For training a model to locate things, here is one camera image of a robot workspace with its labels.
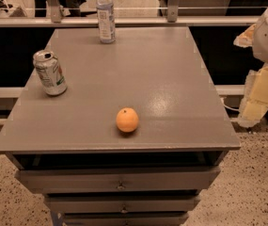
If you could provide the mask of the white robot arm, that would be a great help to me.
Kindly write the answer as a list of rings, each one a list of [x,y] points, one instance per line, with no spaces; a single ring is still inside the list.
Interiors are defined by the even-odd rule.
[[[237,122],[244,128],[253,127],[268,111],[268,8],[233,42],[251,47],[253,57],[262,61],[257,72],[250,70],[244,83],[244,98],[239,106]]]

